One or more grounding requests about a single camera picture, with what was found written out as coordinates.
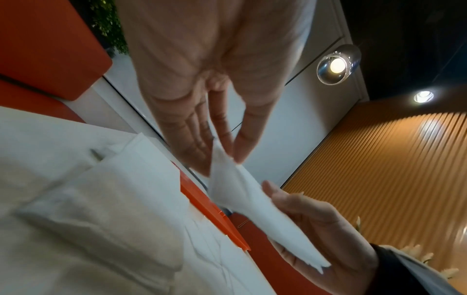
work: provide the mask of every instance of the stack of napkins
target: stack of napkins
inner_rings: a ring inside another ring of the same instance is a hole
[[[183,265],[180,172],[143,135],[120,149],[18,213],[167,294]]]
[[[251,174],[214,142],[209,197],[216,204],[248,217],[271,239],[323,273],[331,264],[295,223],[264,194]]]

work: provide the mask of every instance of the orange seat cushion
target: orange seat cushion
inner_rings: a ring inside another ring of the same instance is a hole
[[[62,102],[0,80],[0,106],[84,123]]]
[[[68,0],[0,1],[0,74],[67,100],[112,65]]]

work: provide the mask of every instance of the wooden slat wall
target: wooden slat wall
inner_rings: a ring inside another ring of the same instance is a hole
[[[422,245],[467,293],[467,89],[434,92],[355,106],[283,189],[360,216],[370,242]]]

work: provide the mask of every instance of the light bulb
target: light bulb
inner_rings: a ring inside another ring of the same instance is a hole
[[[424,90],[424,91],[420,91],[419,93],[417,93],[417,95],[413,97],[413,100],[415,100],[419,104],[423,104],[423,103],[429,102],[433,97],[434,97],[433,92]]]
[[[334,59],[330,65],[331,72],[336,73],[336,74],[342,73],[346,67],[347,67],[347,64],[340,57]]]

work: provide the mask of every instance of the black ceiling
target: black ceiling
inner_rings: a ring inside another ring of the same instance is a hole
[[[467,0],[341,0],[370,99],[467,82]]]

